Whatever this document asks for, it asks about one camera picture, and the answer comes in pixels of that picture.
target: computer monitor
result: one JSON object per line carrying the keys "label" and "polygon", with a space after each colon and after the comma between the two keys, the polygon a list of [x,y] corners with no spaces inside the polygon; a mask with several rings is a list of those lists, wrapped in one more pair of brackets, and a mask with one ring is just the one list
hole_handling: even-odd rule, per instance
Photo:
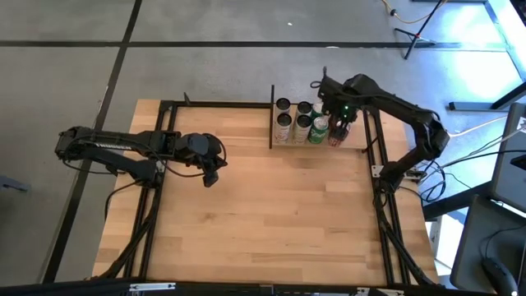
{"label": "computer monitor", "polygon": [[[522,124],[526,124],[526,105],[514,103],[508,112],[503,136],[515,132]],[[504,150],[526,150],[526,129],[502,142],[499,151]],[[511,160],[522,155],[526,155],[526,152],[497,156],[490,191],[493,198],[526,212],[526,170],[511,163]]]}

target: wooden table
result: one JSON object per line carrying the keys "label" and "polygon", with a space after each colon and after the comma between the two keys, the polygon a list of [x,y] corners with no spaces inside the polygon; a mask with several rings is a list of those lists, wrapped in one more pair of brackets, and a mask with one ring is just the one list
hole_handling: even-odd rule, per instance
{"label": "wooden table", "polygon": [[[130,132],[153,130],[158,107],[158,100],[139,100]],[[367,155],[312,146],[270,150],[269,116],[268,109],[178,109],[175,129],[215,134],[226,145],[228,166],[211,188],[201,178],[166,173],[148,279],[386,284]],[[384,113],[381,118],[389,157],[398,159],[408,149],[404,126]],[[130,181],[119,176],[116,187]],[[139,192],[130,187],[113,197],[94,275],[126,246]],[[405,246],[437,281],[420,201],[405,190],[396,192],[396,201]],[[391,247],[400,281],[395,254]]]}

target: gray floor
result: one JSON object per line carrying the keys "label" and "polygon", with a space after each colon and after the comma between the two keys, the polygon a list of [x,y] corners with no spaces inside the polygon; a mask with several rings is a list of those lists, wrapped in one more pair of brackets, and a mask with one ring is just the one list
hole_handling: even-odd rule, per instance
{"label": "gray floor", "polygon": [[[391,1],[405,19],[433,3]],[[120,40],[132,0],[0,2],[0,39]],[[406,41],[393,28],[417,30],[385,14],[380,0],[144,1],[133,40]],[[448,3],[424,32],[440,42],[499,43],[482,4]],[[0,174],[29,183],[29,193],[0,192],[0,285],[39,281],[71,188],[74,172],[53,154],[57,134],[91,126],[104,96],[116,49],[0,48]],[[521,80],[502,51],[398,49],[129,49],[104,126],[127,131],[137,99],[267,101],[277,95],[313,99],[308,84],[323,66],[340,81],[366,73],[386,90],[435,109],[451,131],[498,117],[451,113],[451,100],[491,102]],[[451,140],[440,163],[467,154],[502,132],[494,123]],[[495,159],[451,168],[477,185],[491,177]],[[103,228],[103,203],[113,178],[90,176],[58,280],[90,275]],[[464,190],[448,180],[448,194]]]}

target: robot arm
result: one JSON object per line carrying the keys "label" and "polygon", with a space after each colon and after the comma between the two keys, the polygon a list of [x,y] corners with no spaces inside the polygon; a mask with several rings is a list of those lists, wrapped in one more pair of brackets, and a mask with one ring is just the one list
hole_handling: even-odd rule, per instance
{"label": "robot arm", "polygon": [[380,180],[394,191],[400,185],[405,172],[423,160],[439,157],[449,141],[436,112],[382,90],[366,75],[358,74],[340,84],[326,75],[319,86],[318,97],[323,101],[323,113],[341,122],[340,135],[344,136],[347,125],[357,118],[359,109],[373,107],[409,124],[414,130],[416,147],[398,161],[390,161],[380,172]]}
{"label": "robot arm", "polygon": [[[219,157],[223,144],[210,134],[192,133],[182,136],[180,132],[140,132],[128,134],[121,132],[97,132],[88,127],[72,127],[60,133],[55,153],[62,161],[93,160],[104,164],[108,171],[129,173],[142,185],[155,187],[157,180],[157,161],[166,169],[167,160],[194,165],[203,170],[206,187],[218,180],[217,170],[227,165]],[[132,160],[111,150],[133,150],[147,160]]]}

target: can rack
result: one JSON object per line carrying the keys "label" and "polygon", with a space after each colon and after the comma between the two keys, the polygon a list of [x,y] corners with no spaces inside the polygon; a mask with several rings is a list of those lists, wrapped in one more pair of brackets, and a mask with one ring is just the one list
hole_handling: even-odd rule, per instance
{"label": "can rack", "polygon": [[272,147],[276,146],[293,146],[293,147],[328,147],[333,149],[356,149],[356,150],[363,150],[367,148],[367,140],[365,136],[365,125],[363,123],[363,114],[362,112],[358,112],[358,118],[354,123],[351,124],[351,130],[348,133],[347,138],[345,141],[343,141],[340,146],[338,147],[332,147],[329,145],[328,136],[325,136],[323,139],[323,142],[320,144],[312,144],[309,142],[309,140],[305,140],[305,143],[302,144],[294,144],[293,143],[293,127],[294,127],[294,119],[296,118],[296,112],[298,111],[298,103],[291,103],[290,104],[290,110],[288,111],[288,114],[293,119],[293,122],[291,123],[291,130],[288,134],[288,140],[285,143],[278,143],[274,138],[274,125],[276,124],[276,119],[279,114],[274,112],[275,109],[275,87],[272,85],[272,91],[270,92],[270,145],[269,148],[272,149]]}

